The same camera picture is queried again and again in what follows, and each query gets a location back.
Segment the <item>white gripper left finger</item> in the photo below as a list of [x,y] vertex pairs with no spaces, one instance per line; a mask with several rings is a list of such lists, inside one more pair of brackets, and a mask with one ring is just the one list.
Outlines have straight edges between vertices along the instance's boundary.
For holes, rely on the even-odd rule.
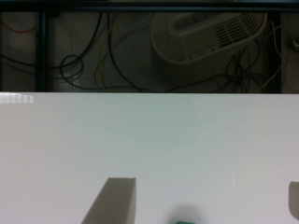
[[135,224],[136,179],[109,178],[81,224]]

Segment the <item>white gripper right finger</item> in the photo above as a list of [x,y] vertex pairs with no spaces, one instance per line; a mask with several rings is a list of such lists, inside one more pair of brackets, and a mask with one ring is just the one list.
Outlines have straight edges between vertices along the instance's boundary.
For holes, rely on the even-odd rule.
[[299,182],[292,181],[289,185],[289,210],[291,215],[299,221]]

